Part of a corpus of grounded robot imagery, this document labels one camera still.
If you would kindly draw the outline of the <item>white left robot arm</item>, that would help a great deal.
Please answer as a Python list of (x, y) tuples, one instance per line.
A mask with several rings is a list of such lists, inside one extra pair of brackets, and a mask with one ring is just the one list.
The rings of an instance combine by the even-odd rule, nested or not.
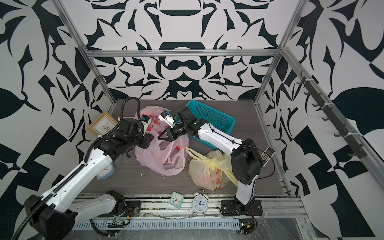
[(147, 133), (150, 117), (122, 119), (110, 133), (97, 138), (85, 159), (66, 177), (41, 196), (32, 195), (24, 204), (30, 224), (47, 240), (61, 240), (74, 226), (103, 214), (120, 216), (126, 212), (125, 198), (116, 191), (76, 205), (78, 194), (120, 155), (135, 147), (146, 149), (154, 138)]

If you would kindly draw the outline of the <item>pink plastic bag front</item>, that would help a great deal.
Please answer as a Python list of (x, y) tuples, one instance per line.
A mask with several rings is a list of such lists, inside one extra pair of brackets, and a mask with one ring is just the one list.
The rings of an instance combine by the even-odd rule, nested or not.
[(149, 134), (154, 136), (154, 139), (147, 149), (135, 147), (135, 155), (142, 166), (148, 167), (163, 176), (174, 176), (185, 168), (189, 137), (183, 135), (173, 142), (159, 141), (158, 136), (162, 132), (148, 131)]

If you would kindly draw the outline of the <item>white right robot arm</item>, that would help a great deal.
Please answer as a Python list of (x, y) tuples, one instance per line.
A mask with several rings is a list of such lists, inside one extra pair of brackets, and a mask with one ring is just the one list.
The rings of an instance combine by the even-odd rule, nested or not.
[(251, 139), (241, 140), (215, 128), (208, 120), (198, 118), (188, 107), (177, 111), (178, 121), (169, 110), (162, 111), (159, 120), (169, 125), (158, 137), (173, 142), (189, 134), (206, 141), (231, 158), (232, 173), (238, 181), (235, 203), (248, 210), (254, 202), (256, 180), (263, 168), (261, 154)]

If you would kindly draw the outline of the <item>yellow plastic bag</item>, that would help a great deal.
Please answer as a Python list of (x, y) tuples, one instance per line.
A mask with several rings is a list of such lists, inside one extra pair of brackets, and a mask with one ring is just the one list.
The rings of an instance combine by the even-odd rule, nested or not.
[(189, 163), (189, 173), (193, 182), (210, 191), (218, 191), (227, 183), (238, 185), (232, 171), (231, 158), (219, 150), (202, 155), (191, 148), (186, 148), (192, 160)]

